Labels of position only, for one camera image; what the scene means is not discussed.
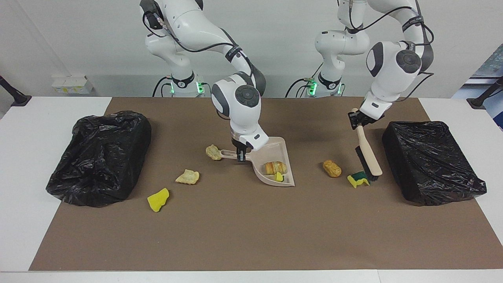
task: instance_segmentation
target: black plastic bag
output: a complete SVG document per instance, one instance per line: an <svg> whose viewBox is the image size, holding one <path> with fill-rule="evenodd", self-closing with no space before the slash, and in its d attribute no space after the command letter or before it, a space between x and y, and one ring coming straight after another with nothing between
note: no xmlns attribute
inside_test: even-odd
<svg viewBox="0 0 503 283"><path fill-rule="evenodd" d="M382 140L407 200L441 205L487 192L443 122L391 122Z"/></svg>
<svg viewBox="0 0 503 283"><path fill-rule="evenodd" d="M77 121L73 137L47 184L64 202L101 207L127 199L150 145L147 118L133 111Z"/></svg>

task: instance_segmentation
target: food scrap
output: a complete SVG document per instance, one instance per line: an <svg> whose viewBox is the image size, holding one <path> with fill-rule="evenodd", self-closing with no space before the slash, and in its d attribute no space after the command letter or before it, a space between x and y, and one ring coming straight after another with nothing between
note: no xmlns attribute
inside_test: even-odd
<svg viewBox="0 0 503 283"><path fill-rule="evenodd" d="M341 168L332 160L325 160L323 162L323 169L325 169L331 178L337 178L342 174Z"/></svg>
<svg viewBox="0 0 503 283"><path fill-rule="evenodd" d="M367 184L367 186L370 186L369 180L367 179L367 174L365 174L364 171L349 175L348 181L353 185L353 188L355 189L357 186L363 185L364 183Z"/></svg>
<svg viewBox="0 0 503 283"><path fill-rule="evenodd" d="M206 155L211 157L213 160L221 160L222 155L220 154L220 150L215 145L210 145L206 148Z"/></svg>
<svg viewBox="0 0 503 283"><path fill-rule="evenodd" d="M266 168L266 175L285 174L287 170L285 163L281 161L267 162L264 166Z"/></svg>
<svg viewBox="0 0 503 283"><path fill-rule="evenodd" d="M166 204L167 198L170 197L170 192L164 188L158 193L155 193L147 198L150 208L154 212L159 212L160 208Z"/></svg>
<svg viewBox="0 0 503 283"><path fill-rule="evenodd" d="M283 175L281 175L280 172L277 172L276 175L274 175L274 180L276 182L283 182L283 180L284 180Z"/></svg>
<svg viewBox="0 0 503 283"><path fill-rule="evenodd" d="M194 185L199 180L199 172L185 169L185 172L178 177L175 182Z"/></svg>

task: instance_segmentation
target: cable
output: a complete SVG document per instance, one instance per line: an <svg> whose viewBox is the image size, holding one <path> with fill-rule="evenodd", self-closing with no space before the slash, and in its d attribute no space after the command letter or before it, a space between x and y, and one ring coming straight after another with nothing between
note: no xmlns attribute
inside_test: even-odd
<svg viewBox="0 0 503 283"><path fill-rule="evenodd" d="M419 84L417 84L417 86L403 99L398 99L396 100L397 102L403 102L407 99L409 99L409 97L414 93L414 91L424 82L426 81L429 77L433 76L435 73L428 73L428 72L420 72L420 74L425 74L425 75L428 75L427 77L425 77Z"/></svg>
<svg viewBox="0 0 503 283"><path fill-rule="evenodd" d="M323 63L321 63L320 66L318 67L318 69L316 69L316 71L314 71L314 74L311 76L312 78L314 78L314 75L316 75L316 73L319 71L319 69L321 69L321 66L323 66Z"/></svg>
<svg viewBox="0 0 503 283"><path fill-rule="evenodd" d="M215 43L215 44L212 44L210 46L207 46L207 47L204 47L204 48L201 48L201 49L197 49L197 50L191 50L191 49L188 49L186 48L185 46L183 46L180 42L180 40L176 37L174 37L173 35L171 35L171 37L175 40L176 43L178 43L178 45L183 48L183 50L187 51L187 52L191 52L191 53L198 53L198 52L202 52L202 51L206 51L208 49L211 49L213 47L216 47L216 46L220 46L220 45L229 45L229 46L232 46L234 47L235 45L232 44L232 43L228 43L228 42L222 42L222 43Z"/></svg>
<svg viewBox="0 0 503 283"><path fill-rule="evenodd" d="M293 82L293 84L288 88L288 91L286 92L286 95L285 95L285 98L288 97L288 94L290 93L290 91L292 90L293 86L296 85L297 83L303 81L304 79L298 79L296 81Z"/></svg>
<svg viewBox="0 0 503 283"><path fill-rule="evenodd" d="M152 97L155 97L155 92L157 91L157 88L159 87L159 85L161 84L161 82L164 81L164 80L172 80L172 78L170 76L162 77L162 79L160 79L157 82L157 84L155 85L154 91L152 92Z"/></svg>
<svg viewBox="0 0 503 283"><path fill-rule="evenodd" d="M201 83L201 85L204 86L208 86L208 89L210 90L210 96L211 96L211 87L210 87L210 84L209 83Z"/></svg>
<svg viewBox="0 0 503 283"><path fill-rule="evenodd" d="M319 65L318 69L316 69L316 71L314 71L313 75L311 76L312 78L314 78L314 76L319 71L319 69L321 69L321 66L323 66L323 62Z"/></svg>
<svg viewBox="0 0 503 283"><path fill-rule="evenodd" d="M225 118L225 117L223 117L223 116L220 114L220 112L218 112L218 109L215 109L215 110L217 110L217 115L218 115L218 117L220 117L220 119L225 120L225 121L230 121L230 118Z"/></svg>
<svg viewBox="0 0 503 283"><path fill-rule="evenodd" d="M149 32L151 32L153 35L157 36L157 37L166 37L165 35L164 36L160 36L158 34L156 34L154 31L152 31L148 26L147 24L145 23L145 17L146 17L146 14L147 12L143 13L143 25L145 26L145 28L147 28L147 30ZM232 44L232 43L228 43L228 42L222 42L222 43L216 43L216 44L212 44L210 46L207 46L207 47L204 47L204 48L201 48L201 49L197 49L197 50L191 50L191 49L188 49L186 48L178 38L176 38L171 32L169 33L171 35L171 37L173 38L173 40L185 51L187 52L190 52L190 53L198 53L198 52L202 52L202 51L206 51L208 49L211 49L211 48L214 48L214 47L217 47L217 46L222 46L222 45L228 45L228 46L232 46L232 47L236 47L237 45L235 44ZM253 67L252 67L252 62L250 61L250 59L248 57L246 57L242 52L240 52L241 55L244 57L244 59L246 60L246 62L248 63L248 66L250 68L250 77L253 76Z"/></svg>
<svg viewBox="0 0 503 283"><path fill-rule="evenodd" d="M502 92L502 91L503 91L503 90L500 90L500 91L498 91L498 92L496 92L496 93L493 93L493 94L489 95L489 97L493 97L493 96L495 96L496 94L498 94L498 93L500 93L500 92Z"/></svg>
<svg viewBox="0 0 503 283"><path fill-rule="evenodd" d="M149 32L151 32L153 35L157 36L157 37L166 37L165 35L158 35L156 34L154 31L152 31L150 29L150 27L145 23L145 18L147 17L147 12L143 13L143 19L142 19L142 22L143 22L143 25L147 28L147 30Z"/></svg>
<svg viewBox="0 0 503 283"><path fill-rule="evenodd" d="M343 91L341 92L341 97L344 96L344 91L346 91L346 85L345 84L342 84L344 86L343 88Z"/></svg>
<svg viewBox="0 0 503 283"><path fill-rule="evenodd" d="M412 7L410 7L410 6L401 6L401 7L398 7L398 8L394 8L393 10L391 10L391 11L389 11L389 12L385 13L385 14L384 14L381 18L379 18L379 19L375 20L372 24L370 24L370 25L366 26L365 28L361 28L361 29L359 29L359 28L355 27L355 25L353 25L353 19L351 18L351 10L352 10L352 8L351 8L351 9L349 10L349 21L350 21L350 23L351 23L351 27L352 27L353 29L355 29L355 30L357 30L357 31L362 31L362 30L366 30L366 29L370 28L371 26L375 25L377 22L379 22L380 20L382 20L384 17L388 16L389 14L391 14L391 13L393 13L393 12L395 12L395 11L401 10L401 9L410 9L410 10L413 10L413 11L414 11L414 8L412 8Z"/></svg>
<svg viewBox="0 0 503 283"><path fill-rule="evenodd" d="M295 98L297 98L297 97L298 97L298 95L299 95L299 91L300 91L300 89L302 89L302 88L304 88L304 90L305 90L305 89L307 88L307 85L305 85L305 86L300 86L300 87L299 87L299 89L297 90L297 93L295 94Z"/></svg>
<svg viewBox="0 0 503 283"><path fill-rule="evenodd" d="M170 83L166 83L166 84L164 84L164 85L162 85L162 86L160 87L160 96L161 96L161 97L164 97L164 93L162 93L162 89L164 88L164 86L171 86L171 84L170 84Z"/></svg>
<svg viewBox="0 0 503 283"><path fill-rule="evenodd" d="M435 40L435 35L433 34L433 31L425 24L425 23L421 23L422 27L424 27L425 29L428 30L428 32L432 35L432 39L428 42L428 43L419 43L419 44L416 44L416 46L426 46L426 45L430 45L433 43L433 41Z"/></svg>

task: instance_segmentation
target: sponge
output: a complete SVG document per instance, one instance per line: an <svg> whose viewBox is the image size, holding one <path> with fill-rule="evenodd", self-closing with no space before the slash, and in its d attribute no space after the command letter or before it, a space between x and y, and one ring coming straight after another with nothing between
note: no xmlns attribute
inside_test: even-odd
<svg viewBox="0 0 503 283"><path fill-rule="evenodd" d="M166 204L167 198L170 197L170 192L164 188L158 193L155 193L147 198L150 208L154 212L159 212L160 208Z"/></svg>
<svg viewBox="0 0 503 283"><path fill-rule="evenodd" d="M274 175L274 180L276 182L283 182L284 180L283 175L281 175L280 172L276 172L276 174Z"/></svg>
<svg viewBox="0 0 503 283"><path fill-rule="evenodd" d="M353 175L348 176L348 181L353 185L353 188L356 189L357 186L367 184L370 186L369 180L367 179L367 174L364 171L355 173Z"/></svg>

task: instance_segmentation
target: dustpan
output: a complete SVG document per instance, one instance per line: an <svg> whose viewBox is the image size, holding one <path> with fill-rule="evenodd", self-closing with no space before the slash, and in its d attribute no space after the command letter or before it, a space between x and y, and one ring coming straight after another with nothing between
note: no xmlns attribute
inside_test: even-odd
<svg viewBox="0 0 503 283"><path fill-rule="evenodd" d="M221 150L220 153L222 158L234 160L237 158L235 151ZM261 149L247 153L246 160L253 164L253 170L262 182L276 187L295 187L292 167L286 151L286 143L282 137L269 137L269 141ZM287 172L283 174L283 182L275 181L274 175L265 175L265 163L273 161L281 161L287 167Z"/></svg>

